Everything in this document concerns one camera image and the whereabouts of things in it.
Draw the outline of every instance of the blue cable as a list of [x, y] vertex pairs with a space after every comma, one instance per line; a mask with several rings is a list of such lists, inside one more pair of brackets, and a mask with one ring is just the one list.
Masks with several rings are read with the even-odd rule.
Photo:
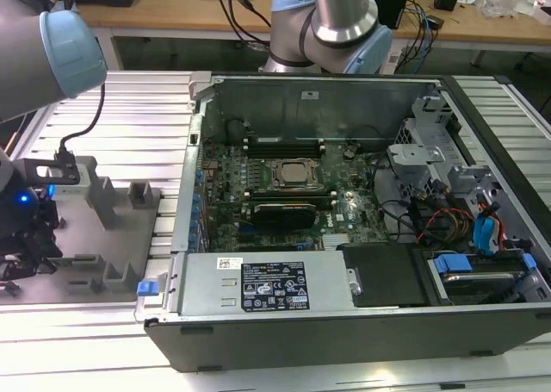
[[406, 8], [406, 10], [408, 11], [412, 11], [413, 13], [417, 13], [418, 15], [420, 15], [421, 17], [423, 17], [423, 20], [424, 20], [424, 24], [426, 25], [427, 27], [427, 31], [425, 32], [424, 36], [425, 36], [425, 40], [426, 40], [426, 46], [424, 47], [423, 51], [422, 51], [422, 56], [421, 58], [419, 59], [419, 62], [417, 63], [417, 67], [415, 68], [415, 71], [413, 71], [413, 74], [414, 75], [417, 75], [417, 73], [419, 72], [419, 70], [421, 69], [421, 65], [423, 64], [423, 61], [424, 61], [424, 58], [426, 58], [426, 55], [427, 53], [429, 52], [429, 45], [430, 45], [430, 36], [429, 36], [429, 39], [427, 40], [427, 35], [430, 34], [430, 26], [429, 26], [429, 19], [427, 19], [427, 16], [425, 15], [424, 12], [422, 11], [419, 11], [417, 9], [409, 9], [409, 8]]

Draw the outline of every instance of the power supply label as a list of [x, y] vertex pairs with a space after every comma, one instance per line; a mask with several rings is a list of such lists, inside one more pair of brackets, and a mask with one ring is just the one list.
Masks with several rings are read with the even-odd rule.
[[249, 263], [241, 265], [245, 312], [308, 310], [304, 263]]

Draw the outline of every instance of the motherboard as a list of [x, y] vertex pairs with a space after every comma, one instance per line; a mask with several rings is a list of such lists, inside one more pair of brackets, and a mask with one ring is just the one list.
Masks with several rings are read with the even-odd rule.
[[331, 250], [388, 240], [371, 153], [350, 143], [289, 150], [203, 143], [210, 252]]

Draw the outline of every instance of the cpu socket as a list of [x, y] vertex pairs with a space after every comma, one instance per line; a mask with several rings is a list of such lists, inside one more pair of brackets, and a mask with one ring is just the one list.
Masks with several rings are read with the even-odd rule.
[[280, 159], [271, 162], [274, 190], [316, 189], [316, 163], [311, 159]]

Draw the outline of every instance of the aluminum extrusion table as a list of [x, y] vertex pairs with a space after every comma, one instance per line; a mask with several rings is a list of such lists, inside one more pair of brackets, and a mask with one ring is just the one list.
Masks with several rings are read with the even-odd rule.
[[[510, 85], [488, 77], [456, 78], [529, 181], [551, 206], [551, 133]], [[114, 186], [148, 179], [161, 188], [146, 276], [165, 272], [176, 198], [189, 129], [189, 73], [111, 72], [97, 127], [71, 141], [80, 155], [98, 161], [98, 174]], [[59, 138], [90, 122], [99, 89], [40, 111], [15, 157], [51, 158]], [[467, 146], [475, 148], [466, 140]], [[474, 150], [475, 159], [483, 162]], [[134, 303], [35, 305], [0, 308], [0, 384], [3, 390], [157, 389], [190, 391], [440, 390], [465, 383], [469, 390], [547, 391], [551, 383], [551, 334], [505, 355], [369, 364], [327, 365], [221, 373], [175, 372], [134, 318]]]

